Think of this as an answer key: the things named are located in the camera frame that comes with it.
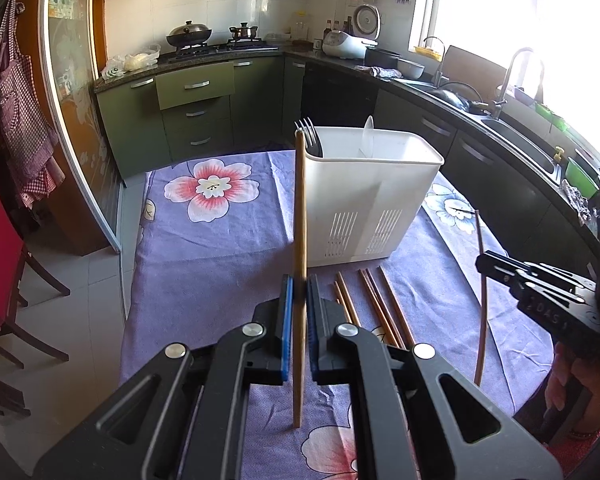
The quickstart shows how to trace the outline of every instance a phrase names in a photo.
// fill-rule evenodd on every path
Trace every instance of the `checkered apron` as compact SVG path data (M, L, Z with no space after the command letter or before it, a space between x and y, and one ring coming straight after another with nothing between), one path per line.
M18 198L31 207L64 180L53 159L58 134L47 123L36 95L31 58L16 40L16 0L9 0L0 25L0 132Z

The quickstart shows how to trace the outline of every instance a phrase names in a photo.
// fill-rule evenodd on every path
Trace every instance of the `black dishwasher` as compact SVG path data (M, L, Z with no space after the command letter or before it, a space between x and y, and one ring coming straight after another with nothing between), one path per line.
M378 87L353 75L307 63L302 85L302 117L316 126L361 128L376 108Z

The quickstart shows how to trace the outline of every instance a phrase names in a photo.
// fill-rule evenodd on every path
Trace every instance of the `red sleeve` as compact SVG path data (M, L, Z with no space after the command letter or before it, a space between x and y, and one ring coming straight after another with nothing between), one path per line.
M570 475L580 461L586 457L589 449L591 449L591 446L593 446L599 436L600 431L587 440L576 440L567 437L557 446L547 447L547 449L560 463L562 472L566 477Z

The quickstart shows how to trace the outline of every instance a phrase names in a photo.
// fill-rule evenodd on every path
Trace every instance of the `chair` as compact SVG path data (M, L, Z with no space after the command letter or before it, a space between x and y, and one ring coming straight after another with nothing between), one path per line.
M68 296L71 293L27 250L0 202L0 336L13 333L38 350L61 361L68 361L69 356L67 354L40 341L16 323L18 303L22 306L28 305L18 290L25 263L29 264L31 269L63 296ZM1 346L0 355L19 368L24 368L24 364L19 359Z

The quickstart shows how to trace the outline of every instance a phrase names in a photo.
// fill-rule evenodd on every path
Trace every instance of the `floor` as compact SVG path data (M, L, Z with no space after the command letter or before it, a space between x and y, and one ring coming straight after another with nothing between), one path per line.
M54 225L27 240L34 257L71 289L69 296L60 296L26 266L20 290L29 306L17 315L20 326L67 352L68 362L61 363L13 335L0 338L0 345L25 364L19 370L0 357L0 380L23 391L31 411L24 418L0 417L0 441L28 474L43 453L118 385L143 183L144 175L129 181L123 195L122 254L108 248L75 256Z

